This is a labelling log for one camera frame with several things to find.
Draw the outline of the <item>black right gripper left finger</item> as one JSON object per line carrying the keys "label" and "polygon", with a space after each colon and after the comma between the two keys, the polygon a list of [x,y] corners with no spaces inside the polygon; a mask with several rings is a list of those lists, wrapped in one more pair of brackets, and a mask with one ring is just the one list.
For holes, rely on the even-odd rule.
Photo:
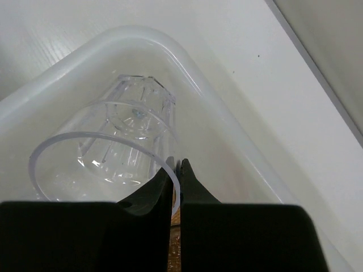
{"label": "black right gripper left finger", "polygon": [[166,271],[173,184],[113,202],[1,203],[2,271]]}

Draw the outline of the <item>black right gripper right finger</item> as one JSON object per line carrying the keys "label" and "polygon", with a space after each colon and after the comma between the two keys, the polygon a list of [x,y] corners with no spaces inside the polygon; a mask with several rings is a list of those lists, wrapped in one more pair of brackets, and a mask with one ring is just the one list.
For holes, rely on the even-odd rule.
{"label": "black right gripper right finger", "polygon": [[313,221],[297,205],[222,203],[180,168],[183,271],[327,271]]}

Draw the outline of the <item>orange woven triangular plate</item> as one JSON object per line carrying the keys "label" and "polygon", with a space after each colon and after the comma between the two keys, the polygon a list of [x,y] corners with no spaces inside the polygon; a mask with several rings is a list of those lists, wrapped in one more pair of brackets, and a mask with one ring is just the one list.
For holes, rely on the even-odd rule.
{"label": "orange woven triangular plate", "polygon": [[168,250],[168,272],[181,271],[180,208],[171,217],[170,242]]}

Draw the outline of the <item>clear plastic cup front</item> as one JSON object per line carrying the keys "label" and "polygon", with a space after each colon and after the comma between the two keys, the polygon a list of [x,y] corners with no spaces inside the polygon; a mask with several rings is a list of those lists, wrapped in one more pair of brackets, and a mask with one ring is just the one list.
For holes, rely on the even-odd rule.
{"label": "clear plastic cup front", "polygon": [[118,202],[144,187],[158,171],[171,179],[172,212],[180,206],[176,155],[167,159],[112,133],[106,103],[79,110],[29,157],[30,180],[41,199],[53,202]]}

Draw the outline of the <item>clear plastic cup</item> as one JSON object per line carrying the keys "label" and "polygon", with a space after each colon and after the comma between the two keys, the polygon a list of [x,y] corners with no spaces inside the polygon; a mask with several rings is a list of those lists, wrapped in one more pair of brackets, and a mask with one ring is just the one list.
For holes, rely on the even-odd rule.
{"label": "clear plastic cup", "polygon": [[158,171],[171,179],[172,212],[180,206],[176,155],[167,159],[112,133],[106,103],[79,110],[29,157],[30,180],[41,199],[53,202],[118,202],[144,187]]}
{"label": "clear plastic cup", "polygon": [[164,159],[176,155],[176,99],[154,77],[119,75],[100,99],[113,135]]}

